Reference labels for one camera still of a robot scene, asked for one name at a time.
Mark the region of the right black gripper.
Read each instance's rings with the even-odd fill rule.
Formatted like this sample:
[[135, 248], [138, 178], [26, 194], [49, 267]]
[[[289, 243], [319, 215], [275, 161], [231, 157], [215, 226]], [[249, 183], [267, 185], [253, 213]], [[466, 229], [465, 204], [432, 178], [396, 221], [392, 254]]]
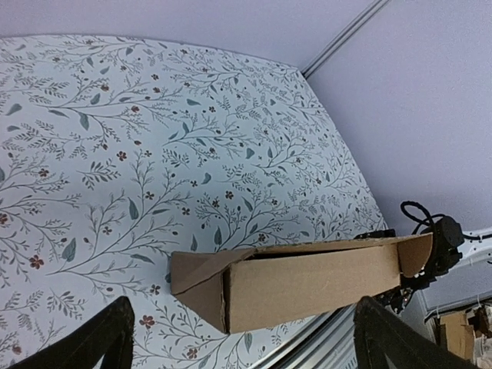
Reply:
[[462, 228], [451, 216], [432, 215], [423, 221], [427, 227], [421, 234], [432, 233], [433, 245], [430, 257], [423, 270], [413, 278], [403, 277], [402, 288], [412, 291], [423, 290], [446, 275], [463, 257], [458, 247], [464, 243]]

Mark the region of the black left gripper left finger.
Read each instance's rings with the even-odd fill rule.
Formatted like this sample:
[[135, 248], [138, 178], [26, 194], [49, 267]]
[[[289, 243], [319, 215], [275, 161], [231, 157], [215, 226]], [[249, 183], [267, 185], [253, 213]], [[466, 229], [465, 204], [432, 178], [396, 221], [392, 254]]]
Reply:
[[130, 368], [135, 313], [120, 296], [67, 337], [13, 364], [13, 368]]

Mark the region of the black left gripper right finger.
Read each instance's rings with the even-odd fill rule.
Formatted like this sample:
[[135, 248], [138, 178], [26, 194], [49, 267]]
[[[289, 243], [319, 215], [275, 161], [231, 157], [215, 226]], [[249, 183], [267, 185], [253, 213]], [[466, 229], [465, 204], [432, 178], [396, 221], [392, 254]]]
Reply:
[[373, 298], [354, 312], [354, 349], [359, 368], [474, 368], [467, 360], [420, 336]]

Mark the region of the brown cardboard box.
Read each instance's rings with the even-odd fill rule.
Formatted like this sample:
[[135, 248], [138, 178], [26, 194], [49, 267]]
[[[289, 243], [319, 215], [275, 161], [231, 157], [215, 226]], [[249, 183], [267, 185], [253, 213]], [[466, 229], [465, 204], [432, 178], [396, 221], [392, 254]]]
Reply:
[[422, 234], [175, 251], [171, 294], [224, 334], [275, 327], [400, 287], [423, 270], [432, 246], [432, 234]]

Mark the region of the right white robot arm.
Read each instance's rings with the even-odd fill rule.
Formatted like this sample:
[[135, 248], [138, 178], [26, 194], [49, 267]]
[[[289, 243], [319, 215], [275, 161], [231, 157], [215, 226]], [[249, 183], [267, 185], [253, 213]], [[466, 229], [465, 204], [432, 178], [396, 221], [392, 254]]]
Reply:
[[449, 273], [466, 256], [477, 251], [479, 244], [491, 241], [491, 233], [465, 234], [460, 224], [451, 216], [431, 215], [425, 219], [411, 216], [417, 225], [412, 234], [432, 234], [430, 257], [413, 277], [403, 277], [402, 288], [419, 291], [428, 288], [438, 277]]

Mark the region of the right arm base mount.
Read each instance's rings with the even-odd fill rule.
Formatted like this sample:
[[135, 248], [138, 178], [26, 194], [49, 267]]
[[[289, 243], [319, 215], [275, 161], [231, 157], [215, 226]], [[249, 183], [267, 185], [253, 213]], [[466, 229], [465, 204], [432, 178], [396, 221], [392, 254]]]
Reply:
[[409, 304], [413, 294], [411, 288], [393, 288], [379, 294], [375, 299], [381, 305], [389, 307], [395, 314], [400, 314]]

